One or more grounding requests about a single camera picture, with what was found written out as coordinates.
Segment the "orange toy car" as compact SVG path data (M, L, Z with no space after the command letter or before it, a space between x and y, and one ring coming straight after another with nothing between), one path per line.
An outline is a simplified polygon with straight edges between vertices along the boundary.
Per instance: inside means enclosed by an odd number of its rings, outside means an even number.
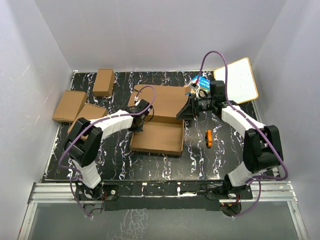
M205 132L205 140L206 140L206 146L208 148L211 148L213 145L213 138L212 138L212 131L211 130L207 130Z

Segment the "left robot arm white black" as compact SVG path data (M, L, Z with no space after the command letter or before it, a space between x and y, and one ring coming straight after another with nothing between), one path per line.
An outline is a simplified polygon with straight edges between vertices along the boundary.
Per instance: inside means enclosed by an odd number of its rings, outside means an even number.
M79 181L91 199L103 195L102 179L95 164L101 142L122 130L143 131L145 118L152 111L151 103L141 99L108 116L92 120L81 117L76 121L65 141L62 158L66 155L71 158Z

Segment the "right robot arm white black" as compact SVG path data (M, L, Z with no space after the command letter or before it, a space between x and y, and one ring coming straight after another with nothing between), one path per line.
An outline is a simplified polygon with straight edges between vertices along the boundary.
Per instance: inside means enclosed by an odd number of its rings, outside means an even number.
M221 186L206 186L208 193L225 195L233 199L252 181L279 165L283 165L283 152L279 129L265 125L247 115L239 105L230 101L223 81L211 81L209 92L201 89L196 80L186 84L190 89L184 107L177 113L178 120L192 120L201 112L212 111L243 137L242 163L227 173Z

